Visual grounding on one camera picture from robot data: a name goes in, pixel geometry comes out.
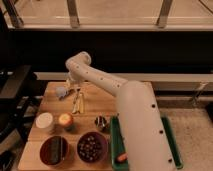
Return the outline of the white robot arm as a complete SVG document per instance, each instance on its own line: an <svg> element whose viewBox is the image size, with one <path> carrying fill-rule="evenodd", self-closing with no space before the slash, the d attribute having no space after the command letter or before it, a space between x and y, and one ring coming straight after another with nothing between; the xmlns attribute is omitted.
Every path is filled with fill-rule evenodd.
<svg viewBox="0 0 213 171"><path fill-rule="evenodd" d="M73 82L90 81L115 97L130 171L176 171L152 87L92 68L80 52L65 65Z"/></svg>

